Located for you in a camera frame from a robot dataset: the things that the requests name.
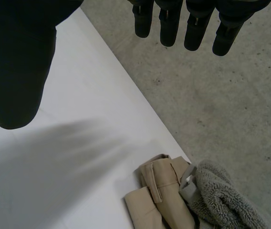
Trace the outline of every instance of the white surface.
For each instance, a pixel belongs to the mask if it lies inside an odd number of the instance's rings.
[[[186,156],[81,10],[57,30],[37,116],[0,128],[0,229],[133,228],[133,171]]]

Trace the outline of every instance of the folded fabric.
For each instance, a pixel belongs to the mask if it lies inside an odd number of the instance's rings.
[[[165,229],[147,187],[128,193],[125,201],[135,229]]]
[[[188,166],[182,160],[181,157],[173,162],[169,156],[159,155],[141,165],[140,170],[153,202],[170,228],[194,229],[194,219],[179,195],[181,171],[185,171]]]
[[[202,220],[222,228],[271,229],[271,218],[237,191],[228,172],[203,160],[185,171],[180,194]]]

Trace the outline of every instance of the gray terry cloth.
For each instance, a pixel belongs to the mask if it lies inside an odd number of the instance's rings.
[[[225,229],[271,229],[271,217],[239,193],[227,171],[215,162],[189,166],[180,194],[200,221]]]

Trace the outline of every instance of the khaki fabric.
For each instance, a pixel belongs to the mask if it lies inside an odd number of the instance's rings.
[[[172,159],[172,166],[175,170],[175,172],[177,173],[179,182],[182,179],[182,176],[184,175],[186,169],[188,168],[189,164],[187,161],[185,161],[185,159],[183,157],[177,157]]]
[[[175,162],[167,155],[159,155],[140,166],[152,199],[171,229],[194,229],[191,213],[179,195],[183,166],[182,157]]]
[[[135,229],[165,229],[147,187],[128,193],[125,201]]]

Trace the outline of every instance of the towel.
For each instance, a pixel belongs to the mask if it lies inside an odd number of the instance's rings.
[[[215,162],[189,166],[180,194],[202,226],[206,221],[216,228],[271,229],[271,217],[237,191],[228,172]]]

